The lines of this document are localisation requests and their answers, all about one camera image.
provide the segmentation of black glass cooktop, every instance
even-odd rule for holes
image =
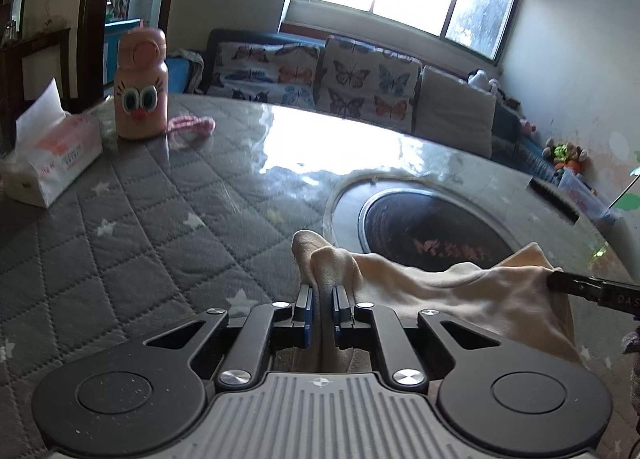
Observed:
[[[458,262],[489,268],[513,251],[479,216],[426,190],[389,190],[360,214],[369,250],[398,264],[444,271]]]

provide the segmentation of silver pivot bolt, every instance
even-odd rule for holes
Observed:
[[[247,371],[241,371],[239,369],[231,369],[220,373],[218,377],[221,383],[225,385],[244,385],[251,381],[251,374]]]
[[[418,385],[424,381],[424,374],[415,369],[402,369],[394,373],[394,381],[400,385]]]

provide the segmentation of tissue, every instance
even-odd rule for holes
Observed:
[[[98,120],[62,109],[52,80],[15,122],[15,149],[0,160],[4,192],[48,208],[101,153]]]

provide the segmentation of pink water bottle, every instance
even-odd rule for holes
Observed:
[[[166,39],[159,29],[138,27],[120,39],[113,82],[120,137],[145,139],[165,132],[169,82],[165,58]]]

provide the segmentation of windowsill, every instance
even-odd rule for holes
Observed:
[[[345,34],[410,54],[427,63],[464,76],[483,69],[492,77],[500,66],[453,42],[368,12],[318,0],[292,0],[286,22]]]

